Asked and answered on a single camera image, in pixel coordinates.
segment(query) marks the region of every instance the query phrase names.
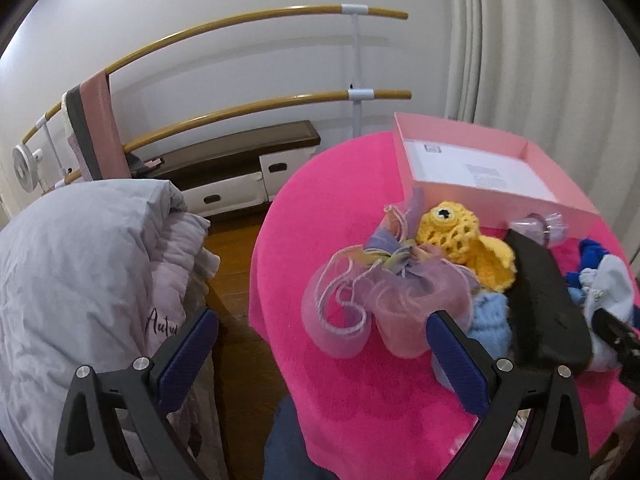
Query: drawer handle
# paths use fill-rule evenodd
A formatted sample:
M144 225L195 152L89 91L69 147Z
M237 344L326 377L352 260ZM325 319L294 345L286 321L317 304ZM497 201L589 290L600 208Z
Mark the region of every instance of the drawer handle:
M285 162L278 162L269 166L269 173L278 173L279 171L287 171Z
M205 204L213 204L214 202L220 202L222 198L220 197L220 195L209 195L204 197L203 200Z

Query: crocheted fish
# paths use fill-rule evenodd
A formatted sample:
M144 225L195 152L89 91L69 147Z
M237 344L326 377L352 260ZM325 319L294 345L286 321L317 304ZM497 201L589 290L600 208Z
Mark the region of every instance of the crocheted fish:
M478 217L462 204L441 202L422 216L418 245L433 244L452 263L473 270L489 290L503 292L515 279L515 256L499 238L480 234Z

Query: pink box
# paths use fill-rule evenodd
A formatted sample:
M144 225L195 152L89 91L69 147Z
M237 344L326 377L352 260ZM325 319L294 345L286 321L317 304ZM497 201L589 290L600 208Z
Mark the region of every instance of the pink box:
M404 196L411 195L413 186L422 186L428 209L445 200L460 202L476 213L481 226L498 229L505 229L507 222L532 213L543 216L561 213L564 222L569 225L568 237L571 238L585 238L600 216L574 181L539 147L524 137L476 124L418 114L397 113L395 118L394 145ZM556 202L516 192L418 181L404 145L406 140L471 148L522 160L542 180Z

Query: small white fan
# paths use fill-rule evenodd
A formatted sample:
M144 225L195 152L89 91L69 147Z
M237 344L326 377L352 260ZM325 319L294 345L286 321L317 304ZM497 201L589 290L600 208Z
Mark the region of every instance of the small white fan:
M31 153L25 144L18 144L14 148L13 158L15 176L22 188L30 193L40 182L38 165L42 161L42 150L38 149Z

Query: white label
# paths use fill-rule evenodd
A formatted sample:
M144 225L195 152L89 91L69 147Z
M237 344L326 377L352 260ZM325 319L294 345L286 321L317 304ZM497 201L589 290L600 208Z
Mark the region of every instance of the white label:
M536 172L519 158L422 140L405 140L404 148L419 182L493 189L557 202Z

